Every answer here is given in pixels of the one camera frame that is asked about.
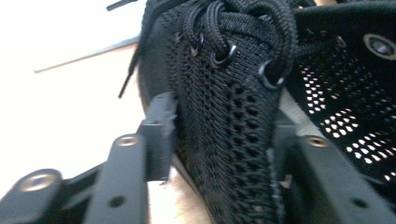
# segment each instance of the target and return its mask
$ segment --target black shoelace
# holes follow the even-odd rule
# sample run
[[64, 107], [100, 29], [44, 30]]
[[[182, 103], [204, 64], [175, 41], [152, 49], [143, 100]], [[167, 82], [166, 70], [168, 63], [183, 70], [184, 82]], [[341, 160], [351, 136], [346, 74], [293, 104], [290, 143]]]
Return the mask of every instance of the black shoelace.
[[[142, 30], [140, 43], [138, 44], [134, 57], [131, 60], [128, 76], [124, 81], [120, 91], [119, 98], [125, 92], [126, 86], [134, 73], [134, 69], [138, 63], [139, 56], [142, 49], [147, 45], [149, 34], [154, 25], [154, 22], [166, 11], [177, 7], [188, 0], [168, 0], [161, 2], [156, 6], [148, 17], [148, 22]], [[211, 54], [211, 66], [214, 68], [221, 68], [227, 65], [236, 51], [236, 45], [226, 40], [219, 29], [219, 14], [226, 9], [237, 11], [244, 14], [260, 17], [262, 15], [269, 15], [278, 32], [278, 40], [276, 41], [275, 51], [272, 54], [273, 60], [263, 62], [265, 68], [266, 79], [272, 84], [277, 85], [283, 81], [293, 66], [293, 58], [297, 44], [297, 28], [294, 22], [293, 14], [290, 7], [283, 1], [266, 0], [257, 1], [251, 5], [246, 5], [244, 1], [233, 0], [217, 0], [197, 1], [193, 7], [186, 12], [183, 20], [183, 34], [177, 34], [177, 38], [183, 36], [191, 44], [191, 53], [197, 56], [203, 46], [204, 38], [207, 44], [214, 50]], [[203, 34], [196, 34], [194, 31], [194, 24], [205, 12], [205, 29], [208, 31], [208, 36]]]

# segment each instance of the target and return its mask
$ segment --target shoe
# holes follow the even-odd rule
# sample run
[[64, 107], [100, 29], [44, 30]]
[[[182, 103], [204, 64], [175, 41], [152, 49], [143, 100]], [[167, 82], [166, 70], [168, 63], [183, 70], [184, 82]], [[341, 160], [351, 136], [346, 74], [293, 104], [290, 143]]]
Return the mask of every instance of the shoe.
[[129, 73], [144, 105], [176, 93], [179, 170], [215, 223], [283, 222], [271, 138], [296, 37], [280, 0], [147, 2]]

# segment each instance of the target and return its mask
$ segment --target wooden surface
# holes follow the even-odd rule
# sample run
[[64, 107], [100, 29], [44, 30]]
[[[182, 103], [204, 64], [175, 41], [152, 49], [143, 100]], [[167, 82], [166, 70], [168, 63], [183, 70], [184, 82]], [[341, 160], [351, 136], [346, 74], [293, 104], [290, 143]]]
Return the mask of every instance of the wooden surface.
[[[144, 114], [135, 76], [117, 98], [133, 52], [118, 49], [37, 75], [31, 61], [43, 55], [23, 43], [0, 44], [0, 197], [37, 169], [78, 175], [105, 161], [115, 138], [136, 131]], [[150, 222], [210, 223], [175, 169], [171, 176], [148, 184]]]

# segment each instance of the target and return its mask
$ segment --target black mesh fabric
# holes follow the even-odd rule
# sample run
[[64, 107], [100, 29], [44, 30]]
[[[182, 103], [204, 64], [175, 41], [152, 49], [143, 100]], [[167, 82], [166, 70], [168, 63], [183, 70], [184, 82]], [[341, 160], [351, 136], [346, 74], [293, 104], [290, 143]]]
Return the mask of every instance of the black mesh fabric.
[[[301, 34], [302, 42], [321, 38]], [[301, 57], [287, 87], [322, 133], [395, 203], [395, 71], [379, 74], [360, 56], [333, 45]]]
[[[213, 68], [210, 45], [193, 57], [191, 43], [176, 42], [178, 20], [193, 3], [156, 21], [139, 64], [139, 79], [145, 79], [139, 82], [141, 94], [177, 94], [177, 155], [217, 223], [278, 223], [283, 204], [271, 138], [281, 89], [264, 87], [258, 73], [272, 57], [276, 29], [268, 17], [221, 13], [221, 34], [237, 52], [230, 64]], [[147, 14], [155, 4], [148, 1]], [[211, 35], [204, 21], [201, 17], [194, 30]]]

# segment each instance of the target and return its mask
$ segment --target black sneaker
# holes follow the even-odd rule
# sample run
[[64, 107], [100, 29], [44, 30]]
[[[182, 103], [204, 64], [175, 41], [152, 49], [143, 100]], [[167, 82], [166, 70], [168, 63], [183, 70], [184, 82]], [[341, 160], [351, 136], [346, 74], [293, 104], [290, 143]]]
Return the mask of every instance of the black sneaker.
[[144, 105], [176, 93], [176, 167], [216, 223], [283, 222], [271, 139], [296, 36], [281, 0], [148, 0], [130, 75]]

